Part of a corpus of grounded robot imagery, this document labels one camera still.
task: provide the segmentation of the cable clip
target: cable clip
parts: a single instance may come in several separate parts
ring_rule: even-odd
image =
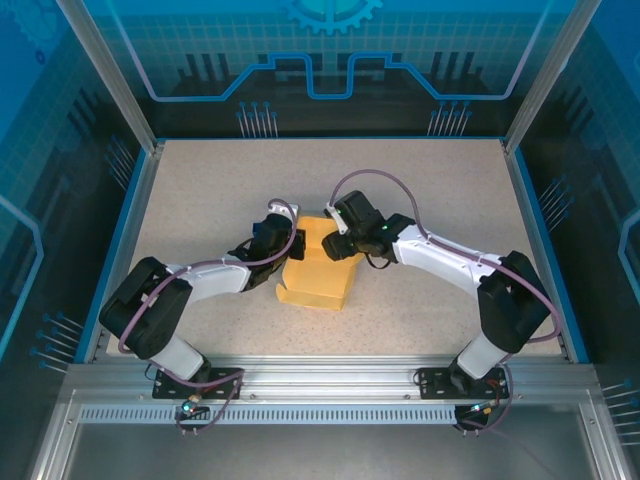
[[[476,255],[478,255],[478,258],[476,259],[476,266],[477,267],[482,267],[482,259],[485,257],[486,253],[485,252],[480,252],[480,251],[476,251],[475,252]]]
[[[340,235],[344,235],[345,233],[347,233],[347,231],[349,230],[349,227],[340,216],[340,212],[338,212],[336,207],[334,207],[330,203],[327,203],[326,209],[329,215],[331,215],[331,218],[335,220],[336,225],[338,225],[338,232],[340,232]]]

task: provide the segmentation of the speckled beige tabletop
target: speckled beige tabletop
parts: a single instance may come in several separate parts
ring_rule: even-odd
[[[320,212],[335,184],[360,168],[387,170],[411,188],[434,233],[479,250],[531,257],[497,140],[185,140],[166,143],[133,264],[153,255],[188,264],[251,236],[280,197]],[[413,216],[400,188],[376,176],[348,182],[383,215]],[[343,311],[278,302],[276,274],[259,288],[187,309],[178,333],[207,354],[458,353],[480,329],[475,300],[411,267],[361,262]],[[551,330],[547,320],[539,333]],[[108,353],[117,354],[112,338]],[[555,354],[556,341],[524,352]]]

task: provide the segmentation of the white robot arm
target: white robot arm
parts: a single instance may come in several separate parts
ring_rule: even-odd
[[[449,368],[451,382],[461,393],[509,354],[519,352],[549,315],[544,304],[526,288],[478,261],[483,258],[490,261],[487,263],[501,265],[544,293],[531,262],[521,253],[511,252],[506,257],[483,254],[437,235],[425,236],[426,231],[411,218],[394,214],[385,219],[359,191],[328,206],[326,213],[336,219],[339,227],[323,240],[331,259],[365,253],[411,265],[437,275],[478,300],[482,331]]]
[[[297,215],[297,206],[291,207]],[[185,268],[165,265],[153,257],[142,259],[104,305],[100,322],[121,338],[147,296],[170,276],[184,270],[150,303],[125,335],[124,344],[138,358],[153,362],[183,381],[206,382],[208,360],[175,334],[182,312],[205,298],[251,290],[265,282],[286,258],[302,259],[304,232],[298,231],[293,232],[295,238],[286,255],[268,261],[287,244],[292,235],[292,220],[288,209],[272,206],[267,218],[254,225],[250,240],[218,261],[204,262],[206,265]]]

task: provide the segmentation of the gear logo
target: gear logo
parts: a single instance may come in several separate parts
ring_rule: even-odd
[[[282,4],[289,20],[297,20],[300,28],[333,35],[336,30],[360,28],[363,19],[373,18],[374,8],[382,7],[382,0],[283,0]]]
[[[53,0],[0,0],[0,14],[13,20],[27,39],[41,49],[58,31],[58,14]]]

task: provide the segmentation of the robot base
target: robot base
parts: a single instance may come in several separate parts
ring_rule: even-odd
[[[212,368],[209,371],[209,382],[213,382],[214,380],[222,377],[226,377],[227,375],[233,375],[234,373],[240,372],[241,368]],[[230,381],[218,385],[215,388],[212,388],[209,391],[202,392],[203,400],[226,400],[231,395],[231,390],[233,390],[235,381]],[[236,400],[240,398],[240,390],[242,386],[238,388],[238,391],[233,396],[233,399]],[[156,372],[156,380],[155,385],[153,387],[152,397],[158,400],[184,400],[189,398],[189,396],[196,393],[196,389],[192,387],[185,387],[184,385],[172,380],[167,375],[162,373],[160,370]]]
[[[493,400],[495,390],[487,385],[487,381],[495,380],[500,386],[500,400],[509,398],[509,388],[504,370],[492,368],[482,380],[478,380],[465,395],[451,383],[451,372],[448,368],[420,368],[413,376],[414,383],[420,387],[422,400]]]

